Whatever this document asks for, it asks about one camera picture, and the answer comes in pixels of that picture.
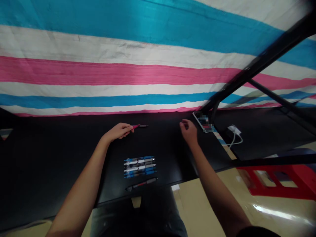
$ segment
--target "charger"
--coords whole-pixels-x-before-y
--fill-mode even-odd
[[[240,143],[243,142],[243,138],[240,136],[241,131],[240,131],[235,125],[233,125],[233,124],[230,125],[230,126],[228,127],[228,129],[229,129],[230,131],[232,131],[232,133],[234,134],[232,143],[231,143],[231,144],[228,144],[228,145],[229,145],[229,148],[230,148],[232,145],[240,144]],[[234,142],[235,142],[235,139],[236,139],[236,135],[237,135],[238,137],[240,137],[240,142],[234,143]]]

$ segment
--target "table surface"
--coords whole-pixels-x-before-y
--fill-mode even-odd
[[[22,118],[22,124],[1,145],[0,232],[56,215],[99,139],[118,122],[149,127],[137,128],[134,134],[111,143],[96,206],[197,178],[179,128],[185,118],[194,121],[191,112]],[[216,171],[232,167],[213,133],[198,128],[198,140]],[[123,160],[146,155],[155,156],[157,172],[124,179]],[[124,191],[151,177],[158,177],[157,182],[135,192]]]
[[[316,137],[278,108],[219,110],[215,128],[227,144],[227,127],[234,124],[243,142],[232,145],[231,150],[239,160],[264,158],[278,152],[316,141]]]

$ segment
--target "white pen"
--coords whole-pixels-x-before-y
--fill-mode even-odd
[[[126,162],[126,163],[124,163],[124,165],[134,165],[134,164],[145,163],[145,162],[149,162],[149,161],[153,161],[153,160],[155,160],[155,158]]]
[[[128,168],[126,170],[124,170],[124,172],[131,172],[131,171],[136,171],[136,170],[143,170],[145,168],[150,168],[150,167],[154,167],[156,166],[156,164],[151,164],[151,165],[144,165],[144,166],[139,166],[139,167],[132,167],[132,168]]]

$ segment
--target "blue stripe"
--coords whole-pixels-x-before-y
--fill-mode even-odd
[[[18,105],[26,108],[47,109],[47,108],[69,108],[79,107],[112,107],[112,106],[132,106],[143,104],[177,104],[182,102],[195,102],[208,100],[216,92],[196,93],[196,94],[146,94],[146,95],[126,95],[126,96],[104,96],[104,97],[48,97],[48,96],[13,96],[0,94],[0,105]],[[295,91],[289,94],[280,95],[285,99],[302,99],[313,94]],[[245,97],[232,94],[223,100],[227,104],[255,103],[264,100],[272,100],[268,96]]]
[[[194,0],[5,0],[0,24],[255,56],[283,33]],[[315,49],[306,39],[280,61],[316,69]]]
[[[303,99],[314,95],[314,93],[306,93],[302,91],[294,91],[288,94],[281,94],[284,99]],[[261,102],[264,100],[273,100],[269,96],[262,96],[262,97],[247,97],[247,96],[238,96],[235,94],[229,95],[225,98],[222,102],[227,104],[245,104],[245,103],[256,103]]]
[[[296,106],[297,107],[316,107],[316,104],[307,104],[307,103],[298,102]]]
[[[222,140],[222,139],[218,139],[218,141],[220,142],[220,144],[222,144],[222,145],[226,145],[227,143],[226,142],[224,142],[224,140]]]

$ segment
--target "floor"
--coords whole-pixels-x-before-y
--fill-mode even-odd
[[[305,145],[316,150],[316,142]],[[231,151],[225,146],[229,155]],[[218,173],[253,225],[265,227],[282,237],[313,236],[316,227],[316,202],[278,197],[252,196],[237,169]],[[262,179],[269,180],[262,174]],[[225,234],[210,207],[199,179],[174,187],[174,197],[189,237],[217,236]],[[11,232],[7,237],[42,237],[51,223]],[[91,217],[82,234],[90,235]]]

